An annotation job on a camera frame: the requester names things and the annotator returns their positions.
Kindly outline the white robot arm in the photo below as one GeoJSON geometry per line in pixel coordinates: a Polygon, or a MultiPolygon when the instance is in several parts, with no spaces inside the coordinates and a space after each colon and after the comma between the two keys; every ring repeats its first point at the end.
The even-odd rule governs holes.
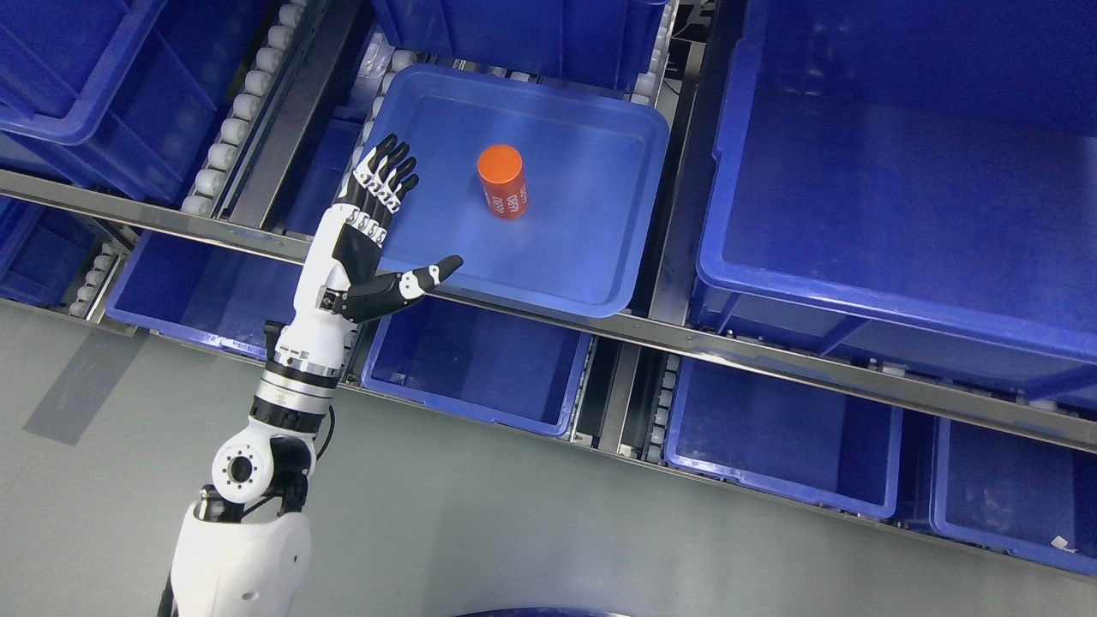
{"type": "Polygon", "coordinates": [[[304,507],[333,428],[333,392],[353,326],[305,337],[268,321],[267,360],[247,425],[213,457],[211,481],[186,508],[160,616],[286,616],[312,563],[304,507]]]}

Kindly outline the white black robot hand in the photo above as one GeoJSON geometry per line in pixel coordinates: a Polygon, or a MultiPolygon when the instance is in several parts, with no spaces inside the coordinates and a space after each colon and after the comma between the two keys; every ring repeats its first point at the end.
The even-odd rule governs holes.
{"type": "Polygon", "coordinates": [[[313,235],[293,298],[294,319],[361,324],[408,308],[463,266],[459,255],[408,271],[380,271],[389,228],[419,183],[409,144],[388,134],[344,177],[313,235]]]}

